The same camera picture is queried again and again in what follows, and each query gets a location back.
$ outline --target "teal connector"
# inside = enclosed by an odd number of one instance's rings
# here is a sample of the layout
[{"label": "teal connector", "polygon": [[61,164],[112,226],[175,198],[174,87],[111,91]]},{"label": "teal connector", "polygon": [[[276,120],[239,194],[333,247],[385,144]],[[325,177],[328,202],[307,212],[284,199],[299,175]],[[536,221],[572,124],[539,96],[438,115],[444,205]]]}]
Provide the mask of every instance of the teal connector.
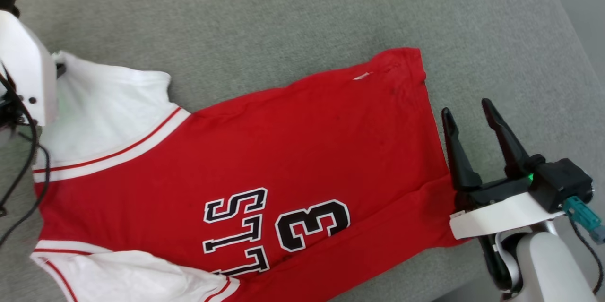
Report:
[{"label": "teal connector", "polygon": [[601,218],[597,216],[588,205],[584,204],[578,197],[566,199],[562,209],[568,214],[569,218],[579,223],[588,233],[596,244],[605,242],[605,227],[601,226]]}]

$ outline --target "red fabric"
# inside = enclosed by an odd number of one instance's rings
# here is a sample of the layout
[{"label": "red fabric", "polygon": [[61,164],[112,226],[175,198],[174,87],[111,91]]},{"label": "red fabric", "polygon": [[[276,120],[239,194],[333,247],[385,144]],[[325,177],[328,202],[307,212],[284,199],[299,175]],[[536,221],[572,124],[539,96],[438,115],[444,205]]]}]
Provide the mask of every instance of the red fabric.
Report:
[{"label": "red fabric", "polygon": [[[40,210],[44,240],[143,250],[212,272],[250,265],[263,246],[269,270],[236,276],[238,301],[324,301],[427,248],[458,244],[449,230],[454,192],[441,151],[419,50],[201,110],[151,151],[125,164],[52,182]],[[205,204],[266,188],[260,211],[207,223]],[[275,223],[337,200],[350,226],[303,235],[287,251]],[[244,233],[262,214],[261,239],[204,253],[203,242]],[[302,225],[292,226],[295,235]]]}]

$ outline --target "gray fabric tabletop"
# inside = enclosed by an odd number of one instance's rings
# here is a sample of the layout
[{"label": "gray fabric tabletop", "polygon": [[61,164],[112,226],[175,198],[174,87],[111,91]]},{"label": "gray fabric tabletop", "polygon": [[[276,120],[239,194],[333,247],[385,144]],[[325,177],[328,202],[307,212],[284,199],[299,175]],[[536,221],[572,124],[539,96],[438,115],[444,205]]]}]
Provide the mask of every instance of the gray fabric tabletop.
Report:
[{"label": "gray fabric tabletop", "polygon": [[[169,94],[190,111],[319,71],[369,60],[387,48],[422,50],[436,121],[449,106],[485,180],[503,159],[484,121],[489,97],[528,152],[569,157],[596,180],[605,212],[603,89],[558,0],[19,0],[22,22],[50,51],[166,71]],[[27,154],[0,149],[0,188]],[[34,201],[23,180],[0,231]],[[52,279],[28,259],[42,221],[28,220],[0,250],[3,301],[58,302]],[[415,235],[409,235],[414,242]],[[588,260],[586,275],[594,283]],[[426,302],[485,275],[480,248],[427,250],[337,297],[337,302]]]}]

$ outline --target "white stripe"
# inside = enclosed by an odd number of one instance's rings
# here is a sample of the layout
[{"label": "white stripe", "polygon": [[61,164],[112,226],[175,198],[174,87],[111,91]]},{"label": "white stripe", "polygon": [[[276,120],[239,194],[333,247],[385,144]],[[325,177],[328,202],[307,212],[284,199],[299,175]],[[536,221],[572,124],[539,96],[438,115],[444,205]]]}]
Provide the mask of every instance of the white stripe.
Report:
[{"label": "white stripe", "polygon": [[[82,175],[89,175],[91,173],[99,172],[104,169],[128,162],[129,160],[132,160],[157,146],[160,142],[162,142],[162,140],[169,136],[169,134],[177,129],[177,127],[179,127],[181,123],[183,123],[183,121],[185,121],[189,116],[190,113],[181,108],[169,121],[167,121],[167,123],[164,124],[164,126],[160,128],[160,130],[156,131],[156,133],[154,133],[149,139],[145,140],[143,143],[137,145],[133,149],[129,149],[125,153],[93,164],[80,166],[77,168],[52,171],[50,173],[50,181],[81,177]],[[44,182],[44,177],[45,173],[34,173],[34,181],[36,183]]]},{"label": "white stripe", "polygon": [[109,249],[102,248],[100,246],[95,246],[87,242],[51,240],[39,240],[36,244],[36,249],[73,250],[81,252],[90,252],[91,254],[102,254],[104,252],[112,252]]},{"label": "white stripe", "polygon": [[47,259],[44,259],[43,257],[36,257],[35,254],[32,254],[30,256],[30,258],[41,268],[43,268],[43,270],[45,272],[47,272],[53,279],[54,281],[57,283],[57,285],[59,286],[59,288],[61,289],[61,291],[63,291],[63,295],[65,295],[65,299],[67,300],[67,302],[75,302],[73,298],[71,298],[71,294],[69,293],[69,289],[67,288],[67,286],[65,285],[65,283],[63,282],[63,280],[61,279],[61,277],[59,276],[59,274],[47,264]]},{"label": "white stripe", "polygon": [[227,289],[225,289],[224,292],[210,298],[208,302],[221,302],[225,298],[231,296],[231,294],[235,293],[237,288],[240,287],[240,281],[237,278],[229,278],[229,280],[231,280],[231,284],[229,284]]}]

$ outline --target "t-shirt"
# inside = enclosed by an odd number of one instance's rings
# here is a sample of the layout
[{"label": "t-shirt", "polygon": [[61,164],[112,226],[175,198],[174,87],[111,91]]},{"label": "t-shirt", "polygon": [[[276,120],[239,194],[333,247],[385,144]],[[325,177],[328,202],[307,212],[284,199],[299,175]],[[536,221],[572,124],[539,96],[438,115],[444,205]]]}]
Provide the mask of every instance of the t-shirt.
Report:
[{"label": "t-shirt", "polygon": [[164,72],[57,59],[32,259],[69,302],[325,301],[458,244],[417,49],[192,114]]}]

